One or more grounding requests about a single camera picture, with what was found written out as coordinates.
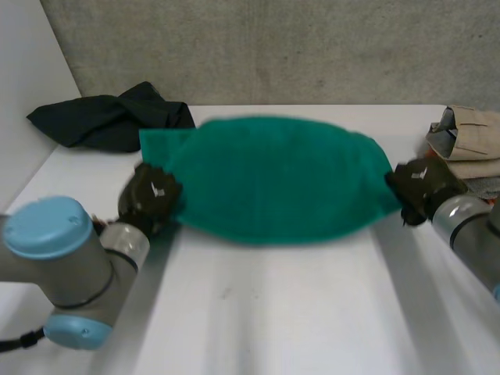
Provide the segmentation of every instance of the gray wall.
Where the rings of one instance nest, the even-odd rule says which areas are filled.
[[[84,95],[500,109],[495,0],[42,0]]]

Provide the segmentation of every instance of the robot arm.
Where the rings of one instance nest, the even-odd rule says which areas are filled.
[[[500,302],[500,204],[466,195],[465,185],[438,158],[399,164],[386,182],[402,203],[405,224],[426,220]]]
[[[101,236],[74,199],[52,197],[0,217],[0,281],[37,284],[55,309],[43,327],[68,348],[100,348],[181,186],[141,164],[120,197],[120,217]]]

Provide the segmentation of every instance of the gray fabric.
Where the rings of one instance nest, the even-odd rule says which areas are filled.
[[[470,178],[463,182],[478,198],[495,199],[500,194],[500,177]]]

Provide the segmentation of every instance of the folded beige clothing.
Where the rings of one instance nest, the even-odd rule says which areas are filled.
[[[458,178],[500,176],[500,113],[450,105],[426,139]]]

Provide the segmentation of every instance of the black cable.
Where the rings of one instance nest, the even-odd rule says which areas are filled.
[[[31,331],[14,340],[0,341],[0,353],[11,352],[16,349],[28,349],[35,346],[38,340],[45,337],[43,327],[37,331]]]

